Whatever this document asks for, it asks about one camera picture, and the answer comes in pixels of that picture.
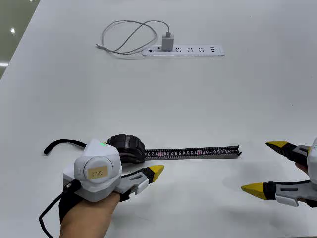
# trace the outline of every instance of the label sticker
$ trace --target label sticker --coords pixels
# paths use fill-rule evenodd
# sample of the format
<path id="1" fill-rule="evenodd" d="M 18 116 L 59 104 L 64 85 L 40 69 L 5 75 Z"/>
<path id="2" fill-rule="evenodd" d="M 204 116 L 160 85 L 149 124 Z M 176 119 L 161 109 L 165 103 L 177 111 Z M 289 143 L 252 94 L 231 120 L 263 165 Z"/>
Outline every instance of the label sticker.
<path id="1" fill-rule="evenodd" d="M 108 167 L 100 166 L 88 169 L 88 179 L 98 179 L 108 175 Z"/>

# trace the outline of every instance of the white power strip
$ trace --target white power strip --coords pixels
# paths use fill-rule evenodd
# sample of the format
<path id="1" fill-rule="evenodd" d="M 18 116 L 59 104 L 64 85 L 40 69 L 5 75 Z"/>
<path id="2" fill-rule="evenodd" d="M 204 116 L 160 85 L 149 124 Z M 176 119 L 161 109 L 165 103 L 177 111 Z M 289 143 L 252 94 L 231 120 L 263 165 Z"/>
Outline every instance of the white power strip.
<path id="1" fill-rule="evenodd" d="M 161 45 L 142 50 L 144 56 L 224 56 L 219 45 L 174 45 L 172 51 L 162 51 Z"/>

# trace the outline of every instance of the gray floor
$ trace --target gray floor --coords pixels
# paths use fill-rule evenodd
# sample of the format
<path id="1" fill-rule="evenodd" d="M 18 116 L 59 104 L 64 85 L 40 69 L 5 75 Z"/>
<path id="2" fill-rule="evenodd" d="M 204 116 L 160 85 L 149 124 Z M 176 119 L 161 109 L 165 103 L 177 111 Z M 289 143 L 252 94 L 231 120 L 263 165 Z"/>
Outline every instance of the gray floor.
<path id="1" fill-rule="evenodd" d="M 0 78 L 40 0 L 0 1 Z"/>

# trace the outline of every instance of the white cable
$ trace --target white cable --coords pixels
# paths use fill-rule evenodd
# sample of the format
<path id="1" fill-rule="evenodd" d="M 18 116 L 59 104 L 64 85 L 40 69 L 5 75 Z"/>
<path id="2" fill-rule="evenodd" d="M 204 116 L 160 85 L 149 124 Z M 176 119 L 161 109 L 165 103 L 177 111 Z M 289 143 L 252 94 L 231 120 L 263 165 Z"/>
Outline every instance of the white cable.
<path id="1" fill-rule="evenodd" d="M 122 24 L 122 23 L 127 23 L 127 22 L 137 23 L 137 24 L 139 24 L 140 26 L 138 26 L 138 27 L 128 36 L 128 38 L 127 38 L 117 49 L 111 50 L 111 49 L 107 48 L 107 47 L 104 45 L 104 38 L 105 38 L 106 32 L 107 32 L 111 27 L 114 27 L 114 26 L 119 25 L 119 24 Z M 133 20 L 114 21 L 114 22 L 110 23 L 110 24 L 103 30 L 103 32 L 102 32 L 102 34 L 101 34 L 101 44 L 100 44 L 100 45 L 99 45 L 99 44 L 96 44 L 96 47 L 97 47 L 98 49 L 105 50 L 105 51 L 107 51 L 107 52 L 109 52 L 109 53 L 115 53 L 115 54 L 120 54 L 120 55 L 132 55 L 132 54 L 138 53 L 138 52 L 142 51 L 142 49 L 143 49 L 144 47 L 149 47 L 150 45 L 153 45 L 153 44 L 155 43 L 155 41 L 157 40 L 157 38 L 158 38 L 157 32 L 156 32 L 151 26 L 147 25 L 147 23 L 149 23 L 149 22 L 160 22 L 160 23 L 165 24 L 165 25 L 167 26 L 167 34 L 170 34 L 170 32 L 169 32 L 169 25 L 168 25 L 167 23 L 163 22 L 163 21 L 149 20 L 149 21 L 145 21 L 145 22 L 143 22 L 143 23 L 142 23 L 142 22 L 138 22 L 138 21 L 133 21 Z M 145 43 L 144 45 L 142 45 L 142 46 L 140 46 L 140 47 L 137 47 L 137 48 L 135 48 L 135 49 L 132 49 L 132 50 L 130 50 L 130 51 L 125 51 L 125 52 L 120 52 L 120 51 L 118 51 L 118 50 L 120 50 L 120 49 L 128 42 L 128 40 L 129 40 L 142 26 L 147 26 L 147 27 L 149 27 L 149 28 L 152 30 L 152 32 L 153 32 L 153 34 L 154 34 L 154 37 L 153 37 L 150 41 L 148 41 L 147 43 Z"/>

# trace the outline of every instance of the tape measure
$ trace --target tape measure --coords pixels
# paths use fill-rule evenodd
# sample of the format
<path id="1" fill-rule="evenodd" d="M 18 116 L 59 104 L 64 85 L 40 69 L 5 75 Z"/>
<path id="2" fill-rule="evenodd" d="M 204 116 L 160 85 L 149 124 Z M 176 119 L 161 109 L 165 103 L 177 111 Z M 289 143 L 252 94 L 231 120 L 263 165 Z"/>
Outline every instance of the tape measure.
<path id="1" fill-rule="evenodd" d="M 80 147 L 86 144 L 77 140 L 61 139 L 52 142 L 45 150 L 48 154 L 56 145 L 72 143 Z M 218 159 L 236 158 L 241 152 L 239 146 L 199 147 L 182 149 L 145 149 L 144 143 L 134 135 L 115 135 L 107 144 L 117 148 L 122 163 L 143 163 L 147 160 L 183 160 L 183 159 Z"/>

